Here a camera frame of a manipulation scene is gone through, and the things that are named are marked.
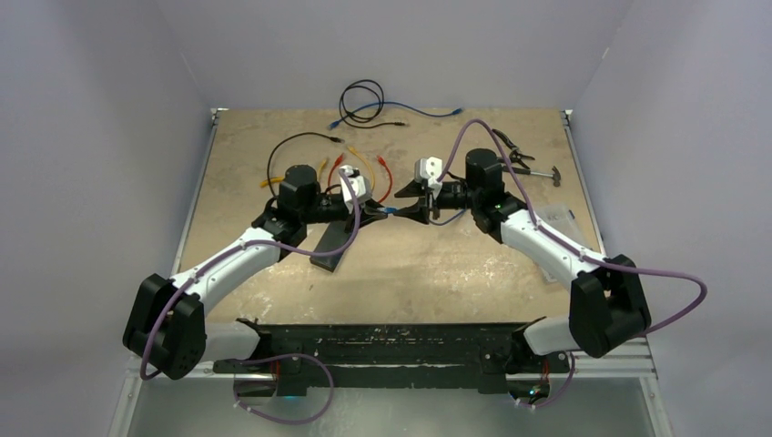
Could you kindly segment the black network switch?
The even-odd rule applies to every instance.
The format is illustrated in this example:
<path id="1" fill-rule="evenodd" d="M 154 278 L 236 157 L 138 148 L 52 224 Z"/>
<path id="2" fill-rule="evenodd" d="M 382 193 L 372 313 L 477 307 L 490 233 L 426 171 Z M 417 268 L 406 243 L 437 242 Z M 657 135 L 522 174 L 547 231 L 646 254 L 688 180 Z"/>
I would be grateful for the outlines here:
<path id="1" fill-rule="evenodd" d="M 334 249 L 339 249 L 349 240 L 349 237 L 350 231 L 348 230 L 347 224 L 344 221 L 332 222 L 325 229 L 314 251 L 328 252 L 333 251 Z M 344 252 L 340 252 L 334 256 L 328 257 L 313 256 L 310 257 L 310 264 L 317 268 L 324 269 L 330 273 L 333 273 L 339 266 L 343 255 Z"/>

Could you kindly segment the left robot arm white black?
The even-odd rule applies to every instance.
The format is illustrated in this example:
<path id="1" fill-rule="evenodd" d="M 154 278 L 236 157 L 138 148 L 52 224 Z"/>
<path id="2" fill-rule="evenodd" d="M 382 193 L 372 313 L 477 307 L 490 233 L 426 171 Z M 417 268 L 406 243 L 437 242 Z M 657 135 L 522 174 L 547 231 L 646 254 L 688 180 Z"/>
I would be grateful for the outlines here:
<path id="1" fill-rule="evenodd" d="M 169 278 L 152 274 L 137 291 L 122 343 L 140 359 L 139 376 L 149 381 L 160 374 L 178 380 L 199 363 L 237 360 L 247 371 L 266 369 L 271 347 L 244 322 L 221 330 L 207 325 L 209 313 L 231 292 L 291 253 L 302 249 L 310 224 L 347 220 L 351 235 L 334 249 L 343 253 L 355 240 L 372 198 L 370 181 L 357 169 L 338 169 L 339 192 L 325 192 L 317 172 L 308 165 L 290 167 L 263 212 L 233 242 L 198 265 Z"/>

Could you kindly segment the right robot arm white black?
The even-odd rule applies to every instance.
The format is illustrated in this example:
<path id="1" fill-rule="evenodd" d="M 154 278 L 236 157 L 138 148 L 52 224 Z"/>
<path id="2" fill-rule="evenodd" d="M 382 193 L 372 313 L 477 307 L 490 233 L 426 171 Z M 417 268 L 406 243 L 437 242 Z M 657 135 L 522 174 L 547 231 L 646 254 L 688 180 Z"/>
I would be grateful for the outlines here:
<path id="1" fill-rule="evenodd" d="M 558 351 L 600 358 L 650 327 L 633 261 L 619 255 L 591 262 L 590 249 L 568 239 L 506 191 L 504 166 L 493 151 L 468 152 L 464 177 L 449 182 L 439 180 L 441 165 L 435 157 L 416 162 L 413 180 L 395 194 L 416 202 L 397 210 L 396 216 L 427 224 L 443 209 L 465 209 L 482 233 L 523 253 L 569 291 L 567 315 L 532 321 L 514 333 L 511 357 L 518 368 L 531 371 Z"/>

